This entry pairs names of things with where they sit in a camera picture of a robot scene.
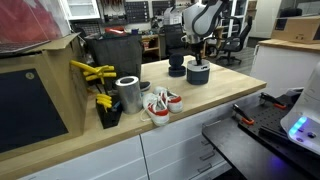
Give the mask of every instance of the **red cloth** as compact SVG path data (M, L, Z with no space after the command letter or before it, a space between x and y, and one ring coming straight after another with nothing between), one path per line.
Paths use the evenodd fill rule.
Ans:
M23 0L0 2L0 41L25 42L60 38L59 26L50 12L34 0L36 6L29 6Z

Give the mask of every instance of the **white sneaker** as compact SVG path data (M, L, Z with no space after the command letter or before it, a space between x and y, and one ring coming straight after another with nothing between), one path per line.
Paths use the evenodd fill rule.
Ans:
M161 86L157 86L153 93L162 97L163 102L170 112L179 113L182 111L182 98L179 95Z
M143 96L143 107L157 126L164 126L169 121L169 111L161 97L152 93Z

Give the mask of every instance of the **drawer handle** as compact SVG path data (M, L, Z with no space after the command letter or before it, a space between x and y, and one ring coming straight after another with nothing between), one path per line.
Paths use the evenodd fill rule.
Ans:
M200 160L205 161L205 160L213 157L214 155L215 155L214 151L211 151L211 152L209 152L208 154L201 156L201 157L200 157Z
M204 146L206 146L206 145L208 145L208 144L210 144L210 143L209 143L209 141L207 141L207 140L203 140L203 141L201 141L201 144L204 145Z
M199 173L203 173L203 172L209 170L210 168L212 168L211 163L209 163L208 165L204 166L203 168L198 169L198 172Z

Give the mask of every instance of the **office chair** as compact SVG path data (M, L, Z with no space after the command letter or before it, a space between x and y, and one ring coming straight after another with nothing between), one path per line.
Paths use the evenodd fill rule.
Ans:
M301 16L302 9L300 8L286 8L280 12L280 17L294 17Z
M241 29L240 20L235 17L232 17L229 19L233 19L236 23L239 24L239 29L238 29L238 33L237 33L237 34L239 34L240 29ZM228 55L227 56L220 56L216 60L216 62L227 59L228 60L227 65L231 65L231 61L238 61L239 64L241 64L242 60L237 59L234 56L231 56L231 52L239 52L243 49L244 41L246 40L246 37L248 36L248 34L251 30L251 26L252 26L252 17L248 16L247 26L243 29L243 31L241 32L241 34L239 36L234 36L234 37L222 39L222 43L221 43L218 51L224 51L224 53L228 53Z
M181 41L184 36L181 24L164 25L166 40L166 55L172 54L192 55L192 51L186 49L185 43Z

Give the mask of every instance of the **blue light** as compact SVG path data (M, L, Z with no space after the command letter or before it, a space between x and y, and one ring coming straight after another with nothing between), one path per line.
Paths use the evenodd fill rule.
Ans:
M299 120L291 127L289 134L290 135L294 135L299 128L301 128L301 126L307 121L307 117L300 117Z

